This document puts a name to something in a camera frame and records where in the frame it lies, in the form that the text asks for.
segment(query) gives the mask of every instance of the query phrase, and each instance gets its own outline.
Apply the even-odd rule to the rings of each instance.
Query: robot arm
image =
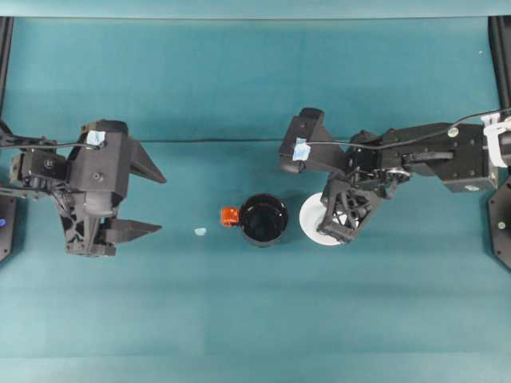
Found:
[[[317,232],[349,243],[379,204],[392,198],[397,186],[414,173],[436,176],[452,192],[497,189],[498,171],[487,144],[487,131],[497,124],[501,123],[494,121],[485,130],[477,124],[427,124],[390,129],[381,136],[361,131],[342,142],[334,141],[323,127],[322,111],[306,108],[291,121],[279,149],[280,164],[292,173],[329,173],[321,197],[326,213]],[[297,139],[309,147],[307,158],[296,158]],[[497,142],[498,157],[511,164],[511,132],[501,129]],[[339,143],[349,148],[343,151]],[[511,220],[509,231],[501,229],[507,209],[501,201],[511,199],[511,181],[507,183],[489,200],[489,217],[495,255],[511,267]]]
[[[131,241],[160,226],[119,219],[129,175],[158,183],[166,179],[141,143],[128,134],[126,123],[99,120],[81,129],[77,143],[58,145],[45,138],[14,136],[3,125],[0,148],[19,148],[10,182],[0,195],[52,199],[65,234],[65,249],[76,255],[115,255],[116,243]],[[73,147],[66,158],[57,148]]]

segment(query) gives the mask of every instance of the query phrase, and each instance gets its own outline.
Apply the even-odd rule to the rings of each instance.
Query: coffee mug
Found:
[[[245,239],[254,246],[267,247],[279,241],[287,226],[287,208],[270,194],[249,197],[240,208],[224,207],[220,223],[240,227]]]

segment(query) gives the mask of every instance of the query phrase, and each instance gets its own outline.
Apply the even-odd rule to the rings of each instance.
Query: teal table surface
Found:
[[[303,106],[336,136],[497,107],[486,23],[18,19],[10,127],[73,140],[125,120],[168,183],[130,180],[120,217],[163,228],[113,258],[65,254],[51,202],[20,203],[0,381],[508,381],[511,273],[491,255],[488,195],[417,176],[355,242],[321,247],[298,212],[327,175],[282,172],[276,154]],[[169,142],[203,138],[242,141]],[[218,222],[257,192],[290,212],[265,249]]]

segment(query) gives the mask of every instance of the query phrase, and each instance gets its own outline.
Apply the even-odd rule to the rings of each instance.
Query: black cable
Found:
[[[416,142],[419,142],[419,141],[422,141],[422,140],[427,140],[428,138],[433,138],[433,137],[436,137],[436,136],[441,136],[443,134],[446,134],[450,129],[456,128],[459,124],[461,124],[464,121],[472,120],[473,118],[476,118],[476,117],[486,116],[488,114],[508,112],[510,110],[511,110],[511,108],[502,108],[502,109],[490,110],[488,112],[483,112],[483,113],[471,114],[470,116],[465,116],[463,118],[460,118],[456,122],[453,122],[451,125],[449,125],[449,127],[445,128],[445,129],[442,129],[442,130],[440,130],[438,132],[428,133],[428,134],[425,134],[423,136],[415,137],[415,138],[413,138],[411,140],[406,140],[406,141],[401,141],[401,142],[394,142],[392,144],[369,145],[369,144],[357,144],[355,142],[348,142],[348,141],[341,141],[341,140],[335,140],[335,141],[312,141],[312,142],[306,142],[305,144],[307,144],[307,145],[309,145],[309,144],[311,144],[311,145],[339,144],[339,145],[351,146],[352,148],[361,148],[361,149],[369,149],[369,150],[383,150],[383,149],[388,149],[388,148],[396,148],[398,146],[411,145],[411,144],[415,144]]]
[[[89,148],[93,150],[99,150],[99,145],[82,144],[79,142],[66,142],[64,144],[22,144],[22,145],[3,145],[0,146],[0,150],[3,149],[59,149],[59,148]]]

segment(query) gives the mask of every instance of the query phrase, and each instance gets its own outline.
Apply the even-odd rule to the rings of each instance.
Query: orange mug handle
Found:
[[[224,207],[220,210],[220,223],[225,227],[238,226],[240,224],[240,210],[235,207]]]

